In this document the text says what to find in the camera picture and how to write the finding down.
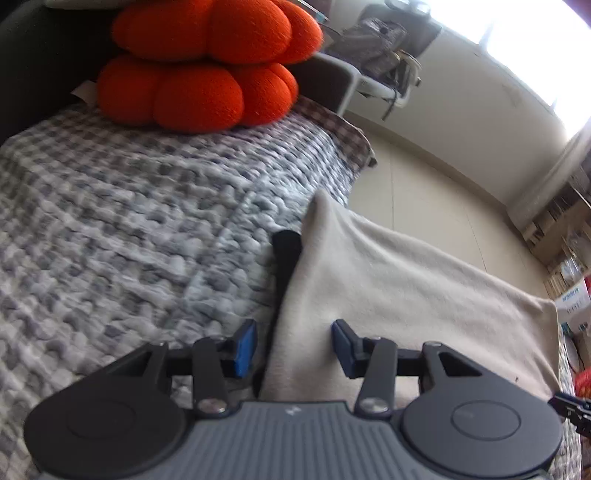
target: plaid fabric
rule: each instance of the plaid fabric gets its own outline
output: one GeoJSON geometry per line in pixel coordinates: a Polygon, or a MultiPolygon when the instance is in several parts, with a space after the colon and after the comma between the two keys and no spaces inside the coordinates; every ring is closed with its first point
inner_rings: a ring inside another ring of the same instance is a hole
{"type": "Polygon", "coordinates": [[[359,130],[307,99],[271,125],[196,136],[119,127],[76,105],[8,140],[0,475],[36,476],[24,419],[81,375],[146,341],[192,343],[244,318],[264,335],[270,235],[298,228],[319,188],[346,203],[371,157],[359,130]]]}
{"type": "MultiPolygon", "coordinates": [[[[560,330],[560,350],[558,358],[558,381],[564,393],[574,395],[573,379],[570,376],[569,360],[566,354],[564,334],[560,330]]],[[[565,421],[563,424],[563,440],[554,461],[550,466],[550,476],[554,480],[579,480],[581,478],[581,440],[574,426],[565,421]]]]}

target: tile floor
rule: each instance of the tile floor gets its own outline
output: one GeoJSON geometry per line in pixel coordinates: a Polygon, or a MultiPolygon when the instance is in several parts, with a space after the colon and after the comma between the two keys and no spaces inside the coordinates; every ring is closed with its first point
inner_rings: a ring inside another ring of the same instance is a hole
{"type": "Polygon", "coordinates": [[[503,216],[425,162],[366,132],[378,166],[362,173],[349,207],[419,238],[533,295],[547,297],[546,269],[503,216]]]}

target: curtain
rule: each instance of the curtain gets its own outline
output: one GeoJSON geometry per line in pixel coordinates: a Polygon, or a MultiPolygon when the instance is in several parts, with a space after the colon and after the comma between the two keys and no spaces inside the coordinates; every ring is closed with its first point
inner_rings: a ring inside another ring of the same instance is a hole
{"type": "Polygon", "coordinates": [[[552,169],[507,207],[513,224],[523,230],[542,211],[591,150],[591,119],[564,148],[552,169]]]}

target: baseboard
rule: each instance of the baseboard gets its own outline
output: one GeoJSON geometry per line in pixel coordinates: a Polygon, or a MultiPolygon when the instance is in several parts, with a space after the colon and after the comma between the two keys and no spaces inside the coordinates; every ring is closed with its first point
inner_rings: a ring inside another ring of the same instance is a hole
{"type": "Polygon", "coordinates": [[[410,154],[414,155],[415,157],[423,160],[428,165],[431,165],[436,170],[443,173],[445,176],[450,177],[452,180],[458,182],[462,185],[466,190],[476,195],[478,198],[482,199],[484,202],[492,206],[495,210],[498,210],[499,213],[506,216],[507,208],[503,203],[493,197],[490,193],[488,193],[485,189],[483,189],[480,185],[475,183],[473,180],[466,177],[463,173],[459,172],[451,165],[445,163],[441,158],[436,157],[431,152],[428,152],[422,147],[419,147],[417,144],[407,140],[406,138],[398,135],[397,133],[391,131],[390,129],[384,127],[383,125],[377,124],[368,120],[360,115],[357,115],[353,112],[345,112],[344,115],[345,119],[356,127],[359,127],[362,130],[368,130],[370,132],[377,133],[381,137],[386,138],[387,140],[391,141],[397,147],[406,150],[410,154]]]}

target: beige towel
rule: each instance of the beige towel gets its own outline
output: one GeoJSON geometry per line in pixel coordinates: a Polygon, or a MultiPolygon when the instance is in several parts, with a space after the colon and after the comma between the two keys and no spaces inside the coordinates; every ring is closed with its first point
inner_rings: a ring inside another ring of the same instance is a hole
{"type": "MultiPolygon", "coordinates": [[[[400,348],[443,342],[545,400],[559,390],[552,301],[374,225],[323,191],[302,229],[261,398],[354,403],[361,380],[344,376],[330,341],[338,318],[400,348]]],[[[397,380],[397,406],[417,395],[416,383],[397,380]]]]}

